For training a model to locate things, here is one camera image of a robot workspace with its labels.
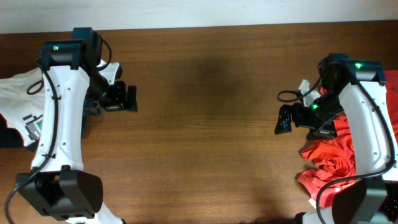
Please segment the red printed t-shirt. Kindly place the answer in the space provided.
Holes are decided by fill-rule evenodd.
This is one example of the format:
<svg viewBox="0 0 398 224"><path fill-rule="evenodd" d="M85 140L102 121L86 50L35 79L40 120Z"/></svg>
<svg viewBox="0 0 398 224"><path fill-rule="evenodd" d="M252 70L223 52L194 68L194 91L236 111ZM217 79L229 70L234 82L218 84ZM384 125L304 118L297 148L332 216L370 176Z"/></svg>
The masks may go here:
<svg viewBox="0 0 398 224"><path fill-rule="evenodd" d="M387 107L397 140L397 70L386 71L385 76L387 79ZM334 120L334 124L337 138L315 140L300 151L304 159L311 160L318 167L305 170L297 177L297 181L309 192L312 198L309 202L314 208L317 194L325 184L332 180L356 175L354 146L348 120L345 115L341 115ZM354 181L342 182L326 189L321 195L320 207L331 206L335 195L353 183Z"/></svg>

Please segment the white t-shirt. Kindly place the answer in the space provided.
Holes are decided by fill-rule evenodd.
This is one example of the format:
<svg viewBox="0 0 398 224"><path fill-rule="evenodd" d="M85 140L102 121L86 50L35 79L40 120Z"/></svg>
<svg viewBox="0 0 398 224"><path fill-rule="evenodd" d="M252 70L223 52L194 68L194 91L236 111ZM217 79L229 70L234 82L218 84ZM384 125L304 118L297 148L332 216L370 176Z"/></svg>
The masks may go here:
<svg viewBox="0 0 398 224"><path fill-rule="evenodd" d="M83 124L83 102L87 93L95 87L104 85L102 95L109 88L109 83L99 73L93 78L82 69L72 70L69 65L52 66L47 72L36 68L27 73L1 80L1 116L8 128L16 129L24 145L39 141L45 130L43 120L54 118L44 111L45 106L53 110L53 103L58 102L58 134L71 133L79 140Z"/></svg>

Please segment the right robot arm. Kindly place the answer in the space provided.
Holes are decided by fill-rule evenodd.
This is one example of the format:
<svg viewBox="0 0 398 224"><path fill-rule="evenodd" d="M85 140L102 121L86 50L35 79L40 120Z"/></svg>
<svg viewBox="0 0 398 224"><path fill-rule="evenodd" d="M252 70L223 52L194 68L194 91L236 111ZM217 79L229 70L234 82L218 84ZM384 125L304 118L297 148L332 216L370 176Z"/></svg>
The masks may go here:
<svg viewBox="0 0 398 224"><path fill-rule="evenodd" d="M298 213L294 223L397 223L397 141L387 110L386 77L379 62L351 60L330 53L318 64L320 95L306 83L296 98L284 100L276 134L291 132L291 125L309 130L309 138L337 136L333 120L348 119L353 140L356 175L332 180L317 193L315 212ZM323 192L345 181L332 206L320 206Z"/></svg>

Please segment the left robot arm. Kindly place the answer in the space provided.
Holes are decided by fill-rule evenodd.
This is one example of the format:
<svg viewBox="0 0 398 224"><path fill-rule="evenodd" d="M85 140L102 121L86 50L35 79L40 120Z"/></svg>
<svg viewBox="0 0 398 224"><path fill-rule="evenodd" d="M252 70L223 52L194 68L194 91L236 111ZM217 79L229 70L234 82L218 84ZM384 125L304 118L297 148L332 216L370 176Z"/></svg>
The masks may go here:
<svg viewBox="0 0 398 224"><path fill-rule="evenodd" d="M86 101L107 111L137 111L135 86L122 68L101 64L103 39L48 41L37 60L45 85L42 133L30 172L16 177L20 194L44 217L68 223L122 223L103 200L103 183L85 172L81 129Z"/></svg>

